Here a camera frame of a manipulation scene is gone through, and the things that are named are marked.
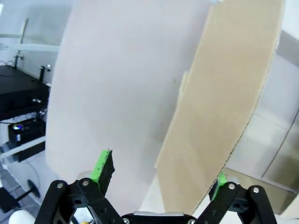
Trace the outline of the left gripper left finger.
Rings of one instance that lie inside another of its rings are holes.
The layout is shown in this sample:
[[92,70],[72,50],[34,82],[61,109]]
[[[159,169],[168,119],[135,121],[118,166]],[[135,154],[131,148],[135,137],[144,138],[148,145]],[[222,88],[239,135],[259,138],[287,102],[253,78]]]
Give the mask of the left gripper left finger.
[[72,184],[63,180],[53,181],[35,224],[71,224],[78,208],[87,208],[96,224],[123,224],[121,216],[105,198],[114,171],[112,151],[104,150],[89,178]]

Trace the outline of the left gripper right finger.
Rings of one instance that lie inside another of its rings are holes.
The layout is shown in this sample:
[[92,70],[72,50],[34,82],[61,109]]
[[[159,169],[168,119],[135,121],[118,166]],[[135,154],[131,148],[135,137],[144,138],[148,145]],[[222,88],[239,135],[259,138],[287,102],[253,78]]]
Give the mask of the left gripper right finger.
[[220,224],[228,211],[235,212],[242,224],[278,224],[266,191],[260,185],[245,189],[220,173],[209,197],[209,205],[194,224]]

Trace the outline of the brown cardboard box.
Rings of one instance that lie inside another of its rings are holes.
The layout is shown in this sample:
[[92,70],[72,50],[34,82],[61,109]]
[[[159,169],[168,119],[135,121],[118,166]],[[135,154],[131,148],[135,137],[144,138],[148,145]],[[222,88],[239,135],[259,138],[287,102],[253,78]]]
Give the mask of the brown cardboard box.
[[224,0],[204,30],[156,162],[164,209],[192,214],[225,166],[260,98],[285,0]]

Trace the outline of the black controller box with light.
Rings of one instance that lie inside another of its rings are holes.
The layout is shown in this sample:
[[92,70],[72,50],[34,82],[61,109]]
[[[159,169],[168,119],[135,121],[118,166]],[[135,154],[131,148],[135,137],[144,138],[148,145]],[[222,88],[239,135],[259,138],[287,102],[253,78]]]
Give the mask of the black controller box with light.
[[[44,137],[46,134],[46,122],[41,118],[31,118],[19,123],[10,124],[8,127],[8,148],[13,149],[32,140]],[[35,146],[12,155],[14,161],[24,161],[45,150],[45,141]]]

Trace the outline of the black stand with round base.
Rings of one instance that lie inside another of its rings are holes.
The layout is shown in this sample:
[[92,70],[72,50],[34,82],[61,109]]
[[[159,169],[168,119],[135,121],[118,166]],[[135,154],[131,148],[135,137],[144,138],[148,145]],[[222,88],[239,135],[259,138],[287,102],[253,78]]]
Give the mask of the black stand with round base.
[[40,192],[37,186],[31,180],[27,180],[27,184],[29,186],[29,190],[18,198],[14,198],[4,187],[0,187],[0,209],[3,212],[8,212],[13,208],[19,207],[19,201],[30,193],[40,198]]

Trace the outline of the white panel cabinet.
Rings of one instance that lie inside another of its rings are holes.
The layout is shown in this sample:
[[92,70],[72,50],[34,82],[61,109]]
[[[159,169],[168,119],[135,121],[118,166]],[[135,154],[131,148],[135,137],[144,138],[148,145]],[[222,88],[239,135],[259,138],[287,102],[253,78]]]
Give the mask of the white panel cabinet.
[[225,169],[244,187],[265,188],[285,214],[299,193],[299,37],[281,32],[262,94]]

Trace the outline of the black equipment case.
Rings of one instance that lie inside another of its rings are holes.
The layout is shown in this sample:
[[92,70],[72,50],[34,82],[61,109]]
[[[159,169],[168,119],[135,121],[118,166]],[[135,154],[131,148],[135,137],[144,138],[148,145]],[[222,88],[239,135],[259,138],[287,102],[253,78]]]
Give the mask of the black equipment case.
[[47,107],[48,85],[25,72],[0,65],[0,121]]

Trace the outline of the black clamp post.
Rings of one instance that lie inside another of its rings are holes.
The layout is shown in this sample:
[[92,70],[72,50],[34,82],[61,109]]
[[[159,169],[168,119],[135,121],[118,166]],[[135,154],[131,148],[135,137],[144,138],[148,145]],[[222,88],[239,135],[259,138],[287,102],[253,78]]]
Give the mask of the black clamp post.
[[52,65],[47,64],[47,65],[42,65],[40,67],[40,76],[39,76],[39,82],[42,83],[44,81],[44,74],[45,72],[50,72],[52,70]]
[[17,65],[18,65],[18,61],[19,60],[23,60],[24,59],[24,55],[23,54],[17,54],[14,56],[15,60],[14,60],[14,69],[17,69]]

